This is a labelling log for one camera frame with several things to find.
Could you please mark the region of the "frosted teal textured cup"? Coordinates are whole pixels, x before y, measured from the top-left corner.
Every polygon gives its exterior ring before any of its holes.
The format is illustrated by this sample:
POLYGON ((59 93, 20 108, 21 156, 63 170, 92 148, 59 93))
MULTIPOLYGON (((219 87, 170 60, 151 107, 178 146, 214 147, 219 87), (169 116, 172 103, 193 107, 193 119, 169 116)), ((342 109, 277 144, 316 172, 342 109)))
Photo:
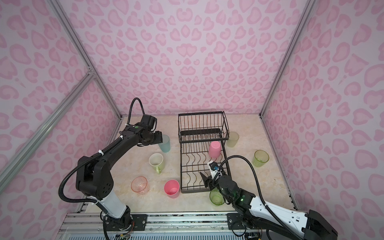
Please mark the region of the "frosted teal textured cup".
POLYGON ((163 153, 168 153, 171 150, 170 138, 167 135, 162 135, 163 141, 159 143, 159 147, 163 153))

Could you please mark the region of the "light green ceramic mug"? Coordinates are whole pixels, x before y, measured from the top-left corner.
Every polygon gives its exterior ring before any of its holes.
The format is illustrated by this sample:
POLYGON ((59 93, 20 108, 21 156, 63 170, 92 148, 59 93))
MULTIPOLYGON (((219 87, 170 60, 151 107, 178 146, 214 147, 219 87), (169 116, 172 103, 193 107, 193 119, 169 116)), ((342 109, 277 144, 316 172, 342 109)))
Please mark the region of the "light green ceramic mug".
POLYGON ((149 158, 149 164, 156 171, 157 174, 161 174, 165 168, 165 160, 162 154, 154 153, 149 158))

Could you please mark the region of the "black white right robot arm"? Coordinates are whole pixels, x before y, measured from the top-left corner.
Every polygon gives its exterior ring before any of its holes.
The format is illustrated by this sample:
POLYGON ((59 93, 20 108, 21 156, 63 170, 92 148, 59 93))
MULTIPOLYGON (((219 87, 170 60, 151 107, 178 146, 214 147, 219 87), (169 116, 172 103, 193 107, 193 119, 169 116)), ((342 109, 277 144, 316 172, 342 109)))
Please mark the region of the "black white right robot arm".
POLYGON ((248 229, 264 229, 292 240, 336 240, 337 230, 318 212, 298 212, 262 201, 253 193, 238 187, 228 175, 201 173, 205 187, 217 189, 225 203, 240 215, 241 224, 248 229))

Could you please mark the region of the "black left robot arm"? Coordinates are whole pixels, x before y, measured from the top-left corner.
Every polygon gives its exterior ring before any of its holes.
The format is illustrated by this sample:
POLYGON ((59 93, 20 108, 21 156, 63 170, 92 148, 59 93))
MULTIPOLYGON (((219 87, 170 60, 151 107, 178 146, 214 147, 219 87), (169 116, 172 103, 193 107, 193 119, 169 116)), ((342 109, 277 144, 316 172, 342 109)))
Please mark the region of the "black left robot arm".
POLYGON ((156 145, 163 142, 162 132, 156 131, 157 119, 143 115, 140 122, 126 124, 119 137, 104 150, 78 161, 76 189, 87 196, 105 214, 104 225, 119 230, 132 227, 130 208, 114 192, 111 169, 117 161, 135 146, 156 145))

